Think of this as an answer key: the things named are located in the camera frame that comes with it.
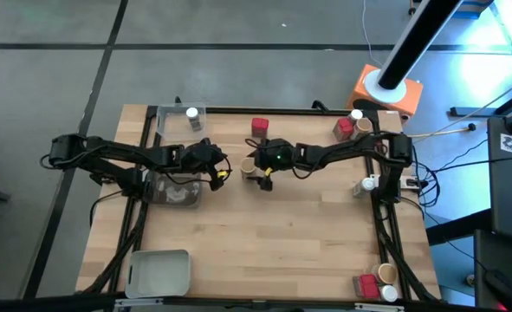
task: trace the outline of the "orange base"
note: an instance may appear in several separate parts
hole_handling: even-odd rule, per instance
[[[423,85],[419,82],[412,81],[409,79],[404,79],[406,92],[405,97],[402,101],[386,104],[381,103],[374,100],[371,95],[366,91],[366,87],[363,84],[363,81],[366,79],[367,74],[371,73],[375,69],[378,69],[372,65],[366,65],[361,71],[360,78],[356,82],[355,87],[353,88],[352,96],[348,99],[347,108],[354,109],[354,103],[357,100],[367,100],[372,101],[374,103],[379,104],[380,106],[387,108],[389,110],[396,110],[400,112],[400,118],[402,121],[409,120],[415,112],[418,110],[419,99],[421,98],[421,92],[423,91]]]

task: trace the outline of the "wooden tabletop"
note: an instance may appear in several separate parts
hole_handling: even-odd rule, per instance
[[[114,139],[138,145],[145,115],[145,105],[125,105]],[[364,158],[330,164],[305,180],[292,172],[274,172],[273,191],[260,191],[256,184],[243,181],[238,170],[252,151],[244,139],[250,136],[253,117],[207,115],[206,134],[229,155],[234,172],[217,192],[205,185],[197,209],[151,205],[142,250],[188,250],[189,297],[357,300],[352,277],[379,263],[371,200],[351,195],[352,187],[366,176]],[[322,146],[336,143],[332,129],[338,117],[264,117],[269,119],[270,138]],[[395,112],[379,111],[379,124],[381,130],[401,131]],[[115,191],[117,185],[105,185],[100,195]],[[410,192],[404,196],[418,200]],[[115,253],[125,205],[123,197],[98,205],[77,289],[89,286]],[[396,210],[405,260],[439,297],[421,212],[407,203],[397,204]],[[121,268],[120,290],[127,267],[128,257]]]

